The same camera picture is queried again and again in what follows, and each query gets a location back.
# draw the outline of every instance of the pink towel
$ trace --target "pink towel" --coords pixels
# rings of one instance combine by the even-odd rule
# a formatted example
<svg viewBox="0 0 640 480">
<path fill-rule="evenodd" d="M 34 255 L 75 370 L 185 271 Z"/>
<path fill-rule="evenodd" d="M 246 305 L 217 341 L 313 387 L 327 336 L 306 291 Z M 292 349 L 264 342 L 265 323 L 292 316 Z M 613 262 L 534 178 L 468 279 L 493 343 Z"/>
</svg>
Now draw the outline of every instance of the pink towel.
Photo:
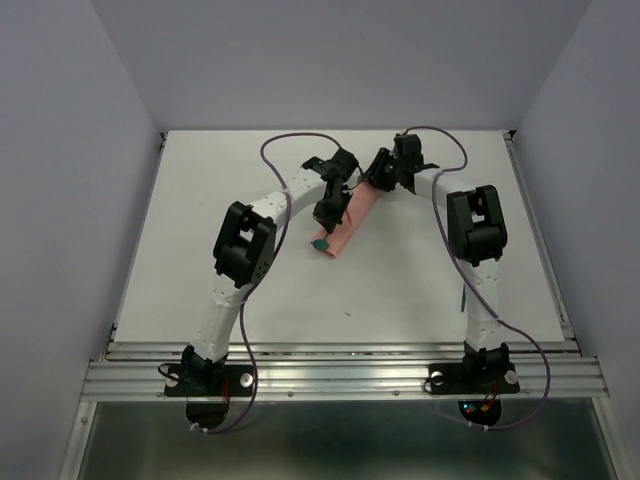
<svg viewBox="0 0 640 480">
<path fill-rule="evenodd" d="M 319 251 L 337 257 L 349 242 L 378 197 L 378 191 L 366 183 L 361 183 L 353 190 L 353 197 L 342 217 L 342 224 L 337 225 L 331 235 L 321 228 L 313 237 L 311 244 Z"/>
</svg>

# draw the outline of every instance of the white table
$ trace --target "white table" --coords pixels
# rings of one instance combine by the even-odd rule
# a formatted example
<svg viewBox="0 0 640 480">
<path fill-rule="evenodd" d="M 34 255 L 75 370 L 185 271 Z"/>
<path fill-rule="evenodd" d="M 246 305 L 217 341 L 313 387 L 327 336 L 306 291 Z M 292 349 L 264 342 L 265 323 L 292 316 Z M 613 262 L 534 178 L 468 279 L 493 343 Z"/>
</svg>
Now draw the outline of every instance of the white table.
<svg viewBox="0 0 640 480">
<path fill-rule="evenodd" d="M 188 342 L 212 290 L 212 249 L 228 206 L 250 203 L 278 187 L 260 161 L 271 131 L 169 133 L 115 341 Z M 363 168 L 394 131 L 330 131 Z M 509 242 L 500 261 L 499 311 L 537 340 L 561 342 L 562 331 L 524 203 L 499 131 L 454 132 L 469 152 L 458 174 L 499 191 Z M 445 136 L 420 132 L 426 162 L 458 165 Z M 270 145 L 285 178 L 311 156 L 335 147 L 316 138 Z M 247 307 L 253 342 L 462 342 L 462 280 L 451 265 L 424 198 L 397 189 L 382 195 L 342 254 L 328 259 L 309 245 L 318 229 L 311 208 L 291 224 L 282 254 Z M 522 341 L 510 332 L 507 340 Z M 237 329 L 232 341 L 240 341 Z"/>
</svg>

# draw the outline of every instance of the purple cable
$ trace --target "purple cable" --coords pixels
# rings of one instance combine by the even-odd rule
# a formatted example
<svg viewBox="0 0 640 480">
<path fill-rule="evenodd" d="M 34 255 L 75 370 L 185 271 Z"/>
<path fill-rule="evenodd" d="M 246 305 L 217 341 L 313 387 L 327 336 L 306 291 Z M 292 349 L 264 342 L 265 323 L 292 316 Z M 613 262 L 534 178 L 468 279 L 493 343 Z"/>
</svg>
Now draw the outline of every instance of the purple cable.
<svg viewBox="0 0 640 480">
<path fill-rule="evenodd" d="M 496 310 L 489 304 L 489 302 L 487 302 L 487 300 L 482 296 L 480 291 L 476 288 L 476 286 L 474 285 L 473 281 L 471 281 L 471 279 L 467 276 L 467 274 L 464 272 L 464 270 L 462 270 L 462 267 L 460 267 L 460 264 L 458 263 L 458 260 L 456 259 L 455 255 L 453 254 L 453 251 L 451 250 L 451 246 L 449 245 L 449 242 L 447 240 L 447 234 L 445 232 L 444 225 L 442 224 L 442 218 L 440 218 L 440 212 L 438 210 L 438 203 L 436 201 L 436 187 L 437 187 L 437 184 L 438 184 L 438 180 L 445 173 L 459 172 L 461 170 L 464 170 L 467 167 L 467 165 L 469 164 L 469 155 L 467 154 L 467 150 L 464 148 L 462 143 L 460 143 L 460 141 L 456 137 L 454 137 L 451 133 L 449 133 L 446 130 L 443 130 L 441 128 L 430 127 L 430 126 L 426 126 L 426 125 L 420 125 L 420 126 L 407 128 L 403 133 L 406 135 L 407 133 L 409 133 L 412 130 L 433 130 L 433 131 L 436 131 L 436 132 L 440 132 L 440 133 L 446 135 L 447 137 L 449 137 L 451 140 L 453 140 L 453 142 L 458 146 L 458 148 L 460 148 L 460 151 L 462 151 L 462 155 L 464 157 L 464 161 L 462 162 L 462 165 L 460 165 L 459 167 L 443 168 L 433 178 L 433 184 L 431 185 L 431 201 L 432 201 L 432 204 L 433 204 L 433 212 L 434 212 L 434 214 L 436 216 L 436 222 L 438 223 L 438 230 L 440 230 L 440 235 L 442 236 L 442 240 L 444 241 L 444 245 L 447 248 L 447 253 L 449 254 L 449 258 L 451 258 L 451 261 L 453 262 L 454 267 L 456 267 L 456 270 L 458 271 L 458 273 L 462 277 L 462 280 L 464 280 L 464 283 L 467 285 L 467 287 L 469 287 L 469 289 L 478 298 L 478 300 L 480 300 L 480 303 L 482 303 L 482 305 L 487 309 L 489 314 L 491 314 L 491 316 L 493 318 L 495 318 L 496 321 L 500 325 L 502 325 L 503 327 L 507 328 L 508 330 L 511 330 L 513 332 L 516 332 L 519 335 L 522 335 L 529 342 L 531 342 L 531 344 L 536 348 L 538 353 L 540 353 L 540 356 L 542 357 L 542 361 L 544 362 L 544 367 L 545 367 L 546 374 L 547 374 L 547 381 L 546 381 L 546 385 L 544 387 L 544 393 L 542 394 L 542 398 L 540 399 L 540 402 L 538 403 L 536 408 L 529 415 L 527 415 L 526 417 L 524 417 L 521 420 L 518 420 L 517 422 L 513 422 L 513 423 L 510 423 L 510 424 L 507 424 L 507 425 L 499 425 L 499 426 L 494 426 L 494 427 L 488 427 L 488 429 L 489 430 L 509 430 L 511 428 L 519 427 L 519 426 L 524 425 L 525 423 L 529 422 L 533 417 L 535 417 L 540 412 L 540 410 L 542 410 L 542 408 L 544 407 L 545 403 L 547 402 L 547 399 L 549 398 L 549 392 L 551 390 L 551 365 L 549 364 L 549 359 L 547 358 L 547 355 L 544 353 L 544 350 L 543 350 L 542 346 L 531 335 L 529 335 L 528 333 L 520 330 L 519 328 L 516 328 L 516 327 L 513 327 L 513 326 L 509 325 L 507 322 L 505 322 L 504 320 L 502 320 L 500 318 L 500 315 L 498 314 L 498 312 L 496 312 Z M 482 428 L 482 429 L 485 428 L 483 425 L 477 425 L 477 426 Z"/>
<path fill-rule="evenodd" d="M 278 253 L 280 253 L 280 249 L 282 248 L 284 239 L 287 236 L 287 231 L 289 230 L 289 222 L 291 221 L 291 197 L 287 192 L 287 182 L 285 182 L 284 177 L 280 174 L 276 166 L 273 163 L 271 163 L 269 159 L 266 157 L 264 150 L 267 147 L 267 145 L 269 145 L 272 142 L 275 142 L 276 140 L 281 140 L 283 138 L 291 138 L 291 137 L 326 138 L 327 140 L 331 140 L 333 143 L 335 143 L 338 148 L 342 148 L 340 143 L 335 138 L 331 137 L 330 135 L 326 135 L 324 133 L 316 133 L 316 132 L 283 133 L 267 139 L 260 147 L 260 158 L 262 158 L 262 161 L 267 164 L 267 166 L 271 169 L 273 174 L 278 179 L 278 182 L 280 182 L 280 186 L 282 187 L 282 192 L 284 193 L 285 198 L 287 199 L 287 210 L 284 217 L 284 223 L 282 224 L 282 234 L 280 235 L 280 239 L 278 240 L 278 245 L 276 245 L 276 249 L 274 250 L 274 253 L 273 253 L 274 260 L 278 256 Z M 204 433 L 205 435 L 215 435 L 218 433 L 228 432 L 229 430 L 234 428 L 236 425 L 238 425 L 247 416 L 247 414 L 249 413 L 249 410 L 251 410 L 251 407 L 253 407 L 253 404 L 256 401 L 256 395 L 258 394 L 258 363 L 256 362 L 256 357 L 253 354 L 253 350 L 251 350 L 251 344 L 249 343 L 249 338 L 247 337 L 247 330 L 244 325 L 244 307 L 247 303 L 247 300 L 249 299 L 251 294 L 254 292 L 256 287 L 257 285 L 254 285 L 247 292 L 247 294 L 244 296 L 242 305 L 240 306 L 240 333 L 242 334 L 242 341 L 244 342 L 244 346 L 247 349 L 247 353 L 249 354 L 249 359 L 251 361 L 251 366 L 253 368 L 253 391 L 251 392 L 251 398 L 249 399 L 249 403 L 247 404 L 245 409 L 242 411 L 242 413 L 240 413 L 240 415 L 238 415 L 233 422 L 231 422 L 229 425 L 225 425 L 224 427 L 205 431 L 205 429 L 203 429 L 202 427 L 195 425 L 192 422 L 189 422 L 189 424 L 191 425 L 191 428 L 193 428 L 194 430 L 197 430 L 198 432 Z"/>
</svg>

